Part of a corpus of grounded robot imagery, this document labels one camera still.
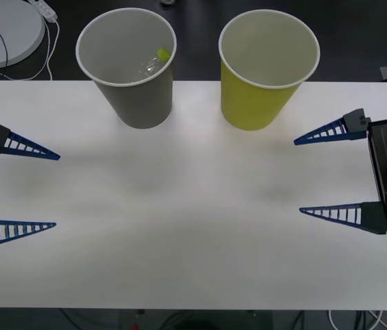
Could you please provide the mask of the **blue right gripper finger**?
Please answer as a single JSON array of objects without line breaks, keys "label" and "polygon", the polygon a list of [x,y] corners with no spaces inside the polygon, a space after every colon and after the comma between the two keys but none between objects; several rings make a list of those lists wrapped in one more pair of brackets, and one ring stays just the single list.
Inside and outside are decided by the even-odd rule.
[{"label": "blue right gripper finger", "polygon": [[299,211],[305,215],[365,232],[378,235],[387,233],[387,214],[382,202],[301,207]]},{"label": "blue right gripper finger", "polygon": [[294,140],[294,144],[315,144],[342,140],[360,140],[366,138],[371,119],[363,109],[351,111],[341,118],[316,128]]}]

